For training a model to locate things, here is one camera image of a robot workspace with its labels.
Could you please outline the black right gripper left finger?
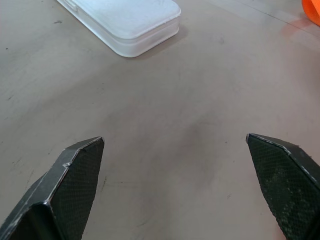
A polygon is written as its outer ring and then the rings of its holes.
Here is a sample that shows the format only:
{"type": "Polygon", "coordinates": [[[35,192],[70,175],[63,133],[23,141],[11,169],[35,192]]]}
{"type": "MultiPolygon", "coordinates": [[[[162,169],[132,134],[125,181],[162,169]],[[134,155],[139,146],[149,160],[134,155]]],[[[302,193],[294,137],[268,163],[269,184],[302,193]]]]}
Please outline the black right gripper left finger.
{"type": "Polygon", "coordinates": [[[95,199],[105,141],[65,148],[0,227],[2,240],[80,240],[95,199]]]}

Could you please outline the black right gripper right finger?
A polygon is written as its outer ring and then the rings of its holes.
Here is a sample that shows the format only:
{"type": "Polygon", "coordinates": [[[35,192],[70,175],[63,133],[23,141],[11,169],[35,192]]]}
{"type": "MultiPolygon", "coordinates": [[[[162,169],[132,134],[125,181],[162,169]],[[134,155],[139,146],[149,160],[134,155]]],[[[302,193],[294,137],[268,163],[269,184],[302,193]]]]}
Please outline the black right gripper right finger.
{"type": "Polygon", "coordinates": [[[320,167],[298,145],[246,136],[261,192],[287,240],[320,238],[320,167]]]}

